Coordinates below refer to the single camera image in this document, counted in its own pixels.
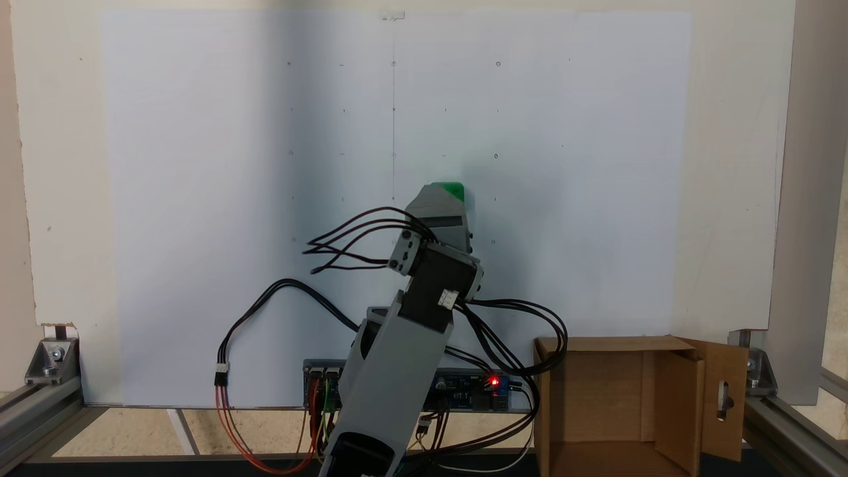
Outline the large grey gripper finger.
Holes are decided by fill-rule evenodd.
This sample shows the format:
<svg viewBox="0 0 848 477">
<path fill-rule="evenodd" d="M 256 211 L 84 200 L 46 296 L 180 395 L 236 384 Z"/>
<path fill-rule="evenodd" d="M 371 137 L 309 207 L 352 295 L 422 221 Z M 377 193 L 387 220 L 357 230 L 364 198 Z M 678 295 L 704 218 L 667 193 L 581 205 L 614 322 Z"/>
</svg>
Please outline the large grey gripper finger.
<svg viewBox="0 0 848 477">
<path fill-rule="evenodd" d="M 435 215 L 436 212 L 466 212 L 462 184 L 427 184 L 421 188 L 405 212 L 414 215 Z"/>
</svg>

